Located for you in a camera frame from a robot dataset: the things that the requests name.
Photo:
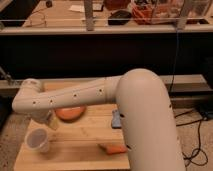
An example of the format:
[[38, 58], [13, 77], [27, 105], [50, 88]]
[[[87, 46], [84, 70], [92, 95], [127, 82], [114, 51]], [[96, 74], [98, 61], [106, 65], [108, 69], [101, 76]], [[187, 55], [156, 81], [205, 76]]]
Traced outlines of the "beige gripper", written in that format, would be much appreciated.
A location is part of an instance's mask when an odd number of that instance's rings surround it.
[[59, 128], [59, 121], [53, 110], [34, 113], [31, 115], [31, 118], [35, 122], [44, 124], [52, 130]]

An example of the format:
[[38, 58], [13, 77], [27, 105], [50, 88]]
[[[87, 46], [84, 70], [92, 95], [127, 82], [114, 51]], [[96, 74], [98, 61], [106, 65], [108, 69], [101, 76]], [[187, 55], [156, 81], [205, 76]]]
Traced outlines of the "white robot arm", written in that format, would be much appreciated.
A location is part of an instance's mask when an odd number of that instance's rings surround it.
[[53, 109], [115, 103], [120, 113], [131, 171], [185, 171], [172, 104], [162, 79], [147, 69], [44, 91], [37, 79], [26, 79], [12, 108], [49, 126]]

